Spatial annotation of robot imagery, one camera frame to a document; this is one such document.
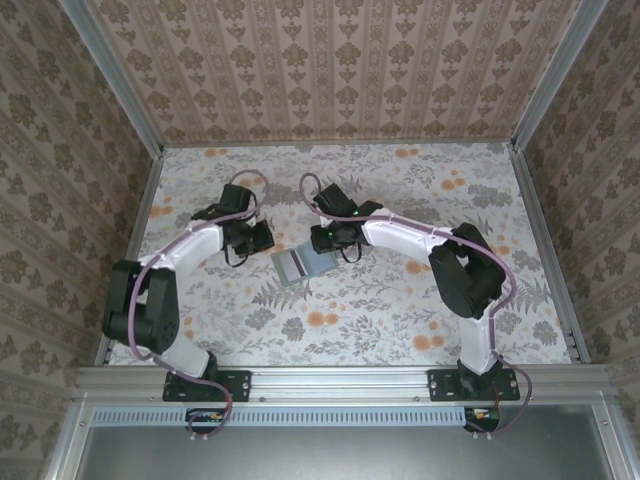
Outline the floral table sheet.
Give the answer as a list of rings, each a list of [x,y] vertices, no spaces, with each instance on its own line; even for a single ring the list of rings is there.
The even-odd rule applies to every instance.
[[[505,143],[170,148],[142,222],[142,254],[175,238],[197,210],[237,182],[264,201],[276,251],[308,241],[305,205],[336,184],[413,220],[476,226],[513,270],[518,291],[496,319],[512,363],[570,361],[527,208]],[[181,283],[181,330],[225,366],[379,366],[455,363],[457,318],[431,267],[384,248],[350,248],[330,271],[282,283],[266,251],[245,263],[215,255]]]

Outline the aluminium frame post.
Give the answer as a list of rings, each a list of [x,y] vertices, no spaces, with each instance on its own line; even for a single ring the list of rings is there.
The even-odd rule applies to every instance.
[[[607,3],[608,0],[580,0],[511,137],[515,151],[523,151],[531,140]]]
[[[88,0],[60,0],[60,3],[151,159],[160,159],[164,141],[147,113],[141,95],[129,80],[124,62],[117,58],[115,50],[91,12]]]

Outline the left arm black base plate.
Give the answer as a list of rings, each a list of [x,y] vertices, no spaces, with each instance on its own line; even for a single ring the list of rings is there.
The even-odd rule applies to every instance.
[[[219,370],[214,379],[231,395],[234,402],[247,402],[252,383],[252,372],[249,370]],[[225,395],[218,389],[194,383],[184,378],[167,373],[165,377],[162,400],[164,402],[224,402]]]

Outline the grey metal sheet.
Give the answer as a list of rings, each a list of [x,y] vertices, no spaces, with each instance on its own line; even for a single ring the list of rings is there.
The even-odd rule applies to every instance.
[[[209,440],[180,428],[97,428],[77,480],[613,480],[582,429],[563,439],[515,430],[235,427]]]

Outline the white card with dark stripe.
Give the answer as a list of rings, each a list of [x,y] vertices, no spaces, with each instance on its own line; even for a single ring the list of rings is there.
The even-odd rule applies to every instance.
[[[281,252],[276,257],[276,263],[287,282],[298,281],[308,275],[304,261],[296,249]]]

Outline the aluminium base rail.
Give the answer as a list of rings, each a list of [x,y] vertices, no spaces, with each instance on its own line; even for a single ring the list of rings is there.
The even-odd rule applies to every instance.
[[[428,376],[433,366],[255,367],[251,406],[405,405],[430,401]],[[615,389],[606,368],[593,364],[524,365],[517,375],[521,393],[532,380],[531,404],[595,404],[613,401]],[[160,402],[166,371],[152,366],[104,366],[79,370],[75,402],[143,405]]]

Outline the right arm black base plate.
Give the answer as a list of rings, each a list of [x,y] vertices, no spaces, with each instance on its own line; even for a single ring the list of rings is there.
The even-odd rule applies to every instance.
[[[451,401],[516,401],[521,398],[515,372],[501,369],[476,375],[455,369],[435,369],[427,372],[430,400]]]

